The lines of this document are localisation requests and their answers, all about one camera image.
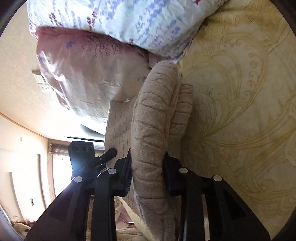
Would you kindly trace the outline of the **yellow orange patterned bedsheet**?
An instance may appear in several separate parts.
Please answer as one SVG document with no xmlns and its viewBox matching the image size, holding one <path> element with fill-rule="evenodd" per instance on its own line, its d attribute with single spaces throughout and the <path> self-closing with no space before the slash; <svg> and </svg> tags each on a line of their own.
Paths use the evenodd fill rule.
<svg viewBox="0 0 296 241">
<path fill-rule="evenodd" d="M 194 87 L 181 162 L 221 175 L 275 237 L 295 208 L 295 35 L 270 1 L 228 1 L 179 63 Z"/>
</svg>

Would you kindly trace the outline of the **beige cable-knit sweater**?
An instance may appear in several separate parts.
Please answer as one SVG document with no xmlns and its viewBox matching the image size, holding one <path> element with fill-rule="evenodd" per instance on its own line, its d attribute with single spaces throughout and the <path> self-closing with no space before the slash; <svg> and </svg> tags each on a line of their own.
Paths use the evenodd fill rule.
<svg viewBox="0 0 296 241">
<path fill-rule="evenodd" d="M 162 165 L 165 153 L 180 156 L 193 90 L 174 63 L 161 61 L 137 97 L 110 103 L 105 148 L 115 148 L 117 158 L 132 156 L 132 185 L 121 202 L 147 240 L 176 239 L 180 203 L 165 190 Z"/>
</svg>

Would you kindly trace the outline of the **pink floral pillow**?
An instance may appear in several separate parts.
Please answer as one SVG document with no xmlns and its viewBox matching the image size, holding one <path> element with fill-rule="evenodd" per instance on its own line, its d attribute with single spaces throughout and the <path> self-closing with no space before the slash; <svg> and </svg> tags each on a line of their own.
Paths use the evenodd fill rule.
<svg viewBox="0 0 296 241">
<path fill-rule="evenodd" d="M 39 27 L 35 36 L 41 75 L 60 104 L 96 121 L 108 116 L 111 101 L 136 97 L 153 66 L 163 59 L 83 30 Z"/>
</svg>

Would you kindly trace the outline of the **white wall switch panel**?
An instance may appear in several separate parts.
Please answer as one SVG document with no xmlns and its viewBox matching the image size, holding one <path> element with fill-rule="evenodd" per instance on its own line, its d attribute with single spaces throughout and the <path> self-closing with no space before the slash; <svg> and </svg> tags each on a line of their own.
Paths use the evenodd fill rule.
<svg viewBox="0 0 296 241">
<path fill-rule="evenodd" d="M 49 85 L 48 81 L 41 75 L 41 72 L 39 70 L 33 70 L 32 75 L 36 80 L 37 84 L 39 85 L 39 87 L 41 87 L 41 90 L 54 91 L 53 87 Z"/>
</svg>

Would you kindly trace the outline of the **white purple floral pillow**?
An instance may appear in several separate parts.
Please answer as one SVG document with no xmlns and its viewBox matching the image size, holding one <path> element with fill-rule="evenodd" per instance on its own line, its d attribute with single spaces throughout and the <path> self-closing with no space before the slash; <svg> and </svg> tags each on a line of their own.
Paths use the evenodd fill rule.
<svg viewBox="0 0 296 241">
<path fill-rule="evenodd" d="M 179 60 L 208 16 L 225 1 L 27 1 L 29 29 L 79 29 Z"/>
</svg>

